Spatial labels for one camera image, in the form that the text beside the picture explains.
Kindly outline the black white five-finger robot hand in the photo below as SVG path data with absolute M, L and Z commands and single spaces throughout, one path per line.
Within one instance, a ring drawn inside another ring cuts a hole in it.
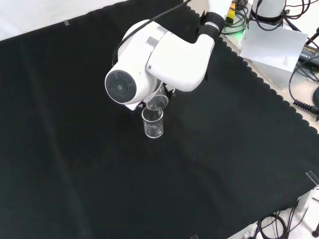
M 151 100 L 147 103 L 139 103 L 138 108 L 147 107 L 150 110 L 164 109 L 168 105 L 169 99 L 175 96 L 175 91 L 174 87 L 163 83 Z

